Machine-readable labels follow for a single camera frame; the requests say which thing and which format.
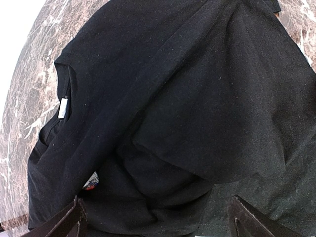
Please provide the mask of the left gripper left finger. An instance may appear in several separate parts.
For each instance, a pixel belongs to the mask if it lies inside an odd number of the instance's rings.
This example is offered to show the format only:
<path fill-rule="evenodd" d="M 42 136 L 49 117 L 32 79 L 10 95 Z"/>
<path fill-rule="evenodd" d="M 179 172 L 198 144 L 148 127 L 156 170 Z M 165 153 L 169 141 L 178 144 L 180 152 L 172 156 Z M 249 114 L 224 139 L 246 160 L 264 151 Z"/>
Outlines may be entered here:
<path fill-rule="evenodd" d="M 53 218 L 27 233 L 28 237 L 85 237 L 87 218 L 82 199 L 77 197 Z"/>

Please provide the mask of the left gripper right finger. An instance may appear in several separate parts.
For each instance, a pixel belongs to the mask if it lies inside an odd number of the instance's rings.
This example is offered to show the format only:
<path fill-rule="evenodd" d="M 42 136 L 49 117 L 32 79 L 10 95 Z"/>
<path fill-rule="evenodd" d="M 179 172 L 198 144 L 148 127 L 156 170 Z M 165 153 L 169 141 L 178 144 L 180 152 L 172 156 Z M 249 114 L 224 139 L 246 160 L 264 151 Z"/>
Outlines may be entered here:
<path fill-rule="evenodd" d="M 269 220 L 241 197 L 232 197 L 229 224 L 233 237 L 282 237 L 284 228 Z"/>

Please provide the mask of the black t-shirt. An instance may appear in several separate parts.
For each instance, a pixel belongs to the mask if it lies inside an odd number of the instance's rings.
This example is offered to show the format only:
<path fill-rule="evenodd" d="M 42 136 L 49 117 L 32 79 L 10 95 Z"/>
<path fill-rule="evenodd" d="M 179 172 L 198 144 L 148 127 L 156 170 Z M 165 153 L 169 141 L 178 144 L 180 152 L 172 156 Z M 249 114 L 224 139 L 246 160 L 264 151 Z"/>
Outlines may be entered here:
<path fill-rule="evenodd" d="M 54 62 L 60 105 L 28 159 L 28 228 L 78 198 L 89 237 L 227 237 L 238 195 L 315 236 L 316 75 L 279 12 L 102 6 Z"/>

